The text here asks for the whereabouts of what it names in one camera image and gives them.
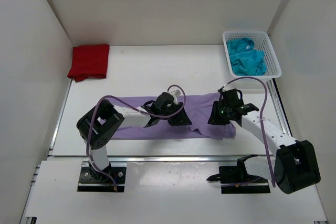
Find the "purple t shirt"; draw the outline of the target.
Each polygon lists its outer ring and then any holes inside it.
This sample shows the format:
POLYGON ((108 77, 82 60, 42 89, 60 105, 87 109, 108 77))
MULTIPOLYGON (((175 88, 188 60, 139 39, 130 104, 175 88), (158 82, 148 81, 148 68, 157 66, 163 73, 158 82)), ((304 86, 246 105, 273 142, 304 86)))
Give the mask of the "purple t shirt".
POLYGON ((233 124, 210 125, 213 102, 219 98, 217 93, 205 95, 188 95, 184 107, 192 124, 188 126, 170 126, 167 121, 160 121, 153 127, 126 127, 118 129, 114 140, 170 140, 187 138, 234 138, 236 128, 233 124))

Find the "teal t shirt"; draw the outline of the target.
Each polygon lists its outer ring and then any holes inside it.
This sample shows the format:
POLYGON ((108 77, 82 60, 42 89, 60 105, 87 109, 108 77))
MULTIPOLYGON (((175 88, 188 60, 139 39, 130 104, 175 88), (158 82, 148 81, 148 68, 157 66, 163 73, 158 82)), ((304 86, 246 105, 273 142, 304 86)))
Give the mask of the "teal t shirt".
POLYGON ((267 66, 264 52, 255 49, 249 38, 232 39, 226 43, 233 73, 237 76, 262 76, 267 66))

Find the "red t shirt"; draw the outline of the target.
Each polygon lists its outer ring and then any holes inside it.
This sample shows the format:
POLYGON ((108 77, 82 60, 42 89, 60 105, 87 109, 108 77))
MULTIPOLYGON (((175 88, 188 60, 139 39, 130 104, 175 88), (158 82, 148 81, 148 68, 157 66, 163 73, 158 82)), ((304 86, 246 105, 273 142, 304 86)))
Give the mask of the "red t shirt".
POLYGON ((106 78, 109 49, 110 46, 107 44, 73 47, 72 63, 67 77, 76 82, 87 78, 106 78))

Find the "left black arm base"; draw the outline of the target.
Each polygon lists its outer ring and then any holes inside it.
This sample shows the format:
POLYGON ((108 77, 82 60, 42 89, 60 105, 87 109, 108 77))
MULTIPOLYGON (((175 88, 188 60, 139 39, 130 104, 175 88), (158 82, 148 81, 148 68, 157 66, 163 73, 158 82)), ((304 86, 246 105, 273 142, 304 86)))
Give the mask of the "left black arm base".
POLYGON ((127 166, 110 164, 110 167, 103 170, 110 176, 106 176, 94 170, 91 164, 81 164, 77 191, 79 192, 105 192, 123 193, 125 189, 125 177, 127 166))

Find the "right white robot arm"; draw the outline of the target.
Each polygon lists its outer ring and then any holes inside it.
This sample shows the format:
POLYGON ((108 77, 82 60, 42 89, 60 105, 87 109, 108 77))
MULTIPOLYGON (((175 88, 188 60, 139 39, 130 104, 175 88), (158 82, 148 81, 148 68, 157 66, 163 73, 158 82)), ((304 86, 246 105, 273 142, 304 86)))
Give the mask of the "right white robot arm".
POLYGON ((241 193, 244 186, 270 181, 285 194, 291 194, 321 181, 316 153, 307 141, 282 132, 263 116, 263 109, 245 104, 237 89, 219 89, 208 123, 224 126, 236 122, 258 138, 266 155, 249 154, 237 159, 234 166, 219 167, 208 182, 220 182, 223 193, 241 193))

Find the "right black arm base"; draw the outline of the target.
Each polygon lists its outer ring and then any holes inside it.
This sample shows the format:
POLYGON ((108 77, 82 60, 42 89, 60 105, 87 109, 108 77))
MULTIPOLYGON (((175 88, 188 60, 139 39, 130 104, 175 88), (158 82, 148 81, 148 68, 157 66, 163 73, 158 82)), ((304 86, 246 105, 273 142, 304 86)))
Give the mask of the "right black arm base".
POLYGON ((237 159, 235 166, 220 166, 219 173, 210 175, 207 182, 220 182, 221 194, 269 194, 268 180, 250 175, 246 171, 245 162, 258 157, 250 154, 237 159))

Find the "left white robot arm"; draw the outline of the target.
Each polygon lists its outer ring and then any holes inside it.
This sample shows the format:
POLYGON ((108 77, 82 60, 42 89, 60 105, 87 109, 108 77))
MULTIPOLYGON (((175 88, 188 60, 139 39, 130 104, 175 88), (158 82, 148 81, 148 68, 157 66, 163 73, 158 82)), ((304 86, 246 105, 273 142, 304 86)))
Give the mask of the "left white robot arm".
POLYGON ((86 143, 86 154, 92 167, 92 176, 105 182, 110 176, 107 143, 118 129, 128 127, 152 127, 160 120, 170 126, 187 126, 192 122, 184 106, 186 95, 181 90, 167 91, 155 100, 139 107, 131 106, 119 98, 107 95, 77 122, 80 136, 86 143))

